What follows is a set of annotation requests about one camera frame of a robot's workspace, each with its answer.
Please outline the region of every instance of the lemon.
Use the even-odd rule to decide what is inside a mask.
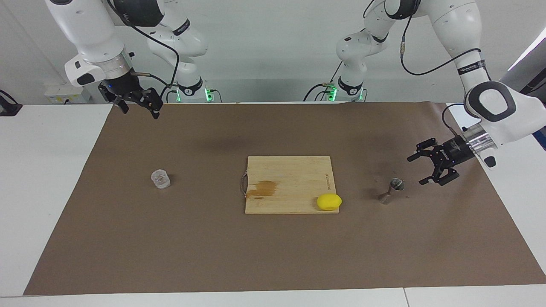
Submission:
[[[317,199],[317,205],[321,210],[334,211],[341,205],[341,197],[337,194],[323,194]]]

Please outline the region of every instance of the white table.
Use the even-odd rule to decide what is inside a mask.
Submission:
[[[110,108],[25,106],[0,117],[0,306],[546,306],[546,285],[20,297]],[[473,123],[452,109],[460,125]],[[532,137],[505,147],[486,172],[545,270],[546,152]]]

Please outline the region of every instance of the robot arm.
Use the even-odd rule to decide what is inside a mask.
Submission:
[[[126,25],[161,26],[150,33],[154,40],[148,39],[148,46],[156,56],[176,69],[176,83],[182,102],[201,103],[213,100],[212,94],[206,88],[206,81],[191,59],[204,55],[209,43],[192,27],[177,0],[159,0],[157,4],[154,0],[110,1]],[[156,41],[176,50],[178,56]]]
[[[100,0],[45,0],[49,11],[78,55],[65,64],[70,83],[84,86],[102,81],[99,89],[109,102],[126,113],[126,101],[148,109],[157,119],[163,102],[153,88],[140,87],[124,44],[114,31],[114,23]],[[155,3],[156,11],[161,6]]]
[[[65,65],[68,79],[74,86],[102,81],[99,90],[104,99],[126,113],[126,101],[148,109],[157,119],[163,102],[153,88],[144,90],[116,35],[114,22],[107,10],[112,8],[124,24],[130,26],[163,26],[152,37],[176,50],[171,50],[149,39],[152,52],[173,67],[185,102],[208,102],[213,99],[205,81],[197,72],[190,57],[206,53],[208,43],[190,28],[189,19],[176,0],[45,0],[53,17],[66,37],[78,49],[78,55]]]
[[[183,103],[203,103],[213,100],[213,95],[206,87],[206,81],[201,77],[192,57],[204,55],[209,43],[206,38],[191,26],[190,20],[182,11],[178,1],[165,1],[165,17],[161,21],[162,29],[150,35],[160,42],[175,49],[180,58],[173,52],[148,40],[148,46],[153,54],[159,56],[172,67],[176,67],[177,92]]]
[[[340,99],[358,97],[366,73],[364,58],[385,48],[394,21],[428,16],[458,69],[465,88],[466,111],[481,119],[442,145],[434,138],[417,145],[416,153],[408,160],[428,157],[435,167],[421,184],[451,182],[459,176],[453,167],[474,156],[494,167],[495,150],[546,126],[546,107],[539,99],[489,79],[479,52],[482,22],[474,0],[375,0],[370,8],[365,18],[366,28],[344,38],[337,46],[345,64],[337,84],[341,89]],[[401,57],[404,50],[402,42]]]

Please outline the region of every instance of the metal jigger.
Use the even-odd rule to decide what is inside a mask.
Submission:
[[[404,181],[402,179],[394,178],[390,181],[389,191],[379,196],[379,202],[387,205],[393,198],[393,193],[402,192],[404,190]]]

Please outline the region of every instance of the cutting board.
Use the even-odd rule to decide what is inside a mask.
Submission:
[[[329,156],[248,157],[246,214],[337,214],[317,198],[336,193]]]

